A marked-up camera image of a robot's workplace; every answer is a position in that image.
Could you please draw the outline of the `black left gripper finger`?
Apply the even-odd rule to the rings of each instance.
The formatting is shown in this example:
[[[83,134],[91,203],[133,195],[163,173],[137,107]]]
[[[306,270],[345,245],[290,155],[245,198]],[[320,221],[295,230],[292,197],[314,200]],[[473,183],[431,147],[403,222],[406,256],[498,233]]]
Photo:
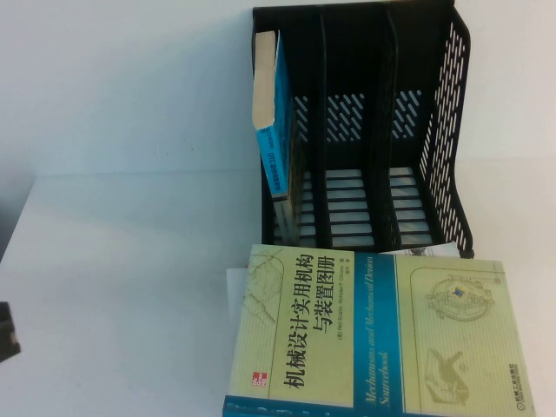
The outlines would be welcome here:
[[[0,302],[0,362],[21,353],[16,327],[7,301]]]

